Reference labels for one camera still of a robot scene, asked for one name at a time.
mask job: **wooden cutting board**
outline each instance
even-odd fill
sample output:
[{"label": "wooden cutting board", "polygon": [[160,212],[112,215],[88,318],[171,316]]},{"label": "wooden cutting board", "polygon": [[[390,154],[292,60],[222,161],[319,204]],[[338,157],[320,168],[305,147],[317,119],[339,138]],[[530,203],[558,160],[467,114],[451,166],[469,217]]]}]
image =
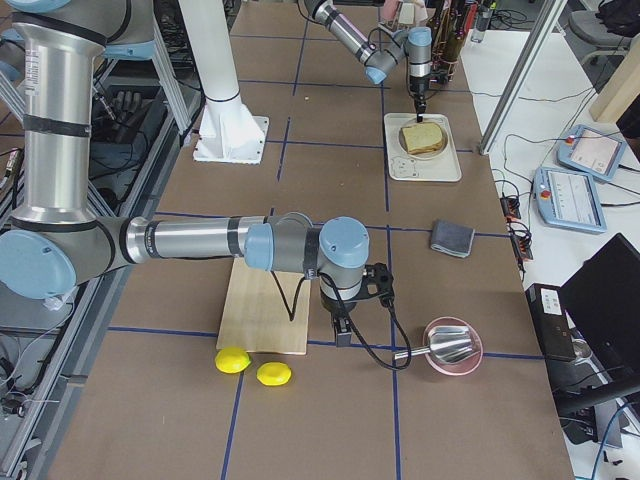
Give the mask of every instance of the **wooden cutting board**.
[{"label": "wooden cutting board", "polygon": [[[277,273],[277,276],[291,306],[302,274]],[[304,355],[310,292],[311,282],[305,281],[291,322],[271,273],[249,268],[243,259],[235,259],[216,348]]]}]

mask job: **lemon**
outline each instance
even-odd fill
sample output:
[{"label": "lemon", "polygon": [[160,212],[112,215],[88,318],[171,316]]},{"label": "lemon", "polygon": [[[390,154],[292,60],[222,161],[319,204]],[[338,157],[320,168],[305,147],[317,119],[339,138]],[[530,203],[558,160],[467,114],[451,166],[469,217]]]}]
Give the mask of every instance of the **lemon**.
[{"label": "lemon", "polygon": [[289,365],[281,362],[269,362],[258,369],[258,380],[268,387],[284,385],[291,378]]},{"label": "lemon", "polygon": [[238,347],[226,347],[216,355],[216,367],[224,373],[239,373],[251,364],[249,354]]}]

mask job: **white table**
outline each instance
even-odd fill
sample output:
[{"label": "white table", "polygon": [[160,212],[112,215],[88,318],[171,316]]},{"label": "white table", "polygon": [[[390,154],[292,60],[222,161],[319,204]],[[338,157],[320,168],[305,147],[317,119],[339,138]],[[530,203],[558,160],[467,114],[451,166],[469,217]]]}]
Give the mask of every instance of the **white table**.
[{"label": "white table", "polygon": [[[481,130],[484,132],[498,103],[498,97],[507,83],[513,66],[524,46],[528,33],[488,31],[481,44],[467,42],[462,50],[467,80],[474,94],[474,107]],[[529,140],[559,138],[567,126],[582,123],[605,133],[617,131],[614,124],[601,124],[593,121],[589,114],[589,105],[596,95],[591,82],[580,67],[569,45],[560,34],[552,34],[533,65],[531,72],[520,92],[520,97],[533,99],[559,99],[583,94],[560,102],[537,102],[519,98],[504,124],[503,130],[489,153],[492,168],[502,171],[505,179],[515,183],[521,193],[527,192],[529,184],[504,170],[505,139],[509,134],[517,134]],[[574,114],[587,103],[574,122],[569,123]],[[532,144],[515,137],[506,142],[507,166],[509,169],[532,178],[541,165],[557,165],[554,142]],[[622,164],[639,168],[636,158],[627,149]],[[496,179],[503,178],[494,171]],[[618,170],[614,182],[640,190],[640,174]],[[502,185],[497,184],[498,191]],[[504,186],[506,194],[514,193],[509,185]],[[602,203],[628,203],[639,200],[637,196],[627,194],[609,185],[598,184]],[[524,286],[531,283],[562,285],[582,263],[590,258],[617,232],[640,249],[640,205],[625,208],[605,209],[608,231],[601,235],[591,235],[552,228],[544,224],[535,205],[529,209],[528,196],[521,197],[523,221],[529,225],[533,234],[533,262],[525,264]],[[624,460],[617,467],[600,460],[597,478],[616,477],[637,478],[640,474],[640,439],[624,436],[624,448],[620,451],[607,449],[610,460]],[[569,450],[576,475],[590,477],[598,445],[587,443],[573,445],[569,441]]]}]

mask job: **backpack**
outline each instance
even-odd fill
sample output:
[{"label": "backpack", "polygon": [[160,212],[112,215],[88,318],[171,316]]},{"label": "backpack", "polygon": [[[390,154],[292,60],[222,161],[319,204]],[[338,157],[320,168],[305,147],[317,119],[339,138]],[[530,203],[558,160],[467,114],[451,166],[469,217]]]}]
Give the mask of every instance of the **backpack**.
[{"label": "backpack", "polygon": [[598,5],[596,18],[602,20],[607,32],[635,37],[640,33],[640,0],[611,0]]}]

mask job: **folded cloth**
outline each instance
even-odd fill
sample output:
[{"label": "folded cloth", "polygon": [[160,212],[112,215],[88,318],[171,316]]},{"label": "folded cloth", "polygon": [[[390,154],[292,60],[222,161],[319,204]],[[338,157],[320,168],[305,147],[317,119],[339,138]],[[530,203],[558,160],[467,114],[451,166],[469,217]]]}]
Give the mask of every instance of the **folded cloth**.
[{"label": "folded cloth", "polygon": [[468,257],[475,233],[473,228],[436,220],[431,234],[431,248],[454,257]]}]

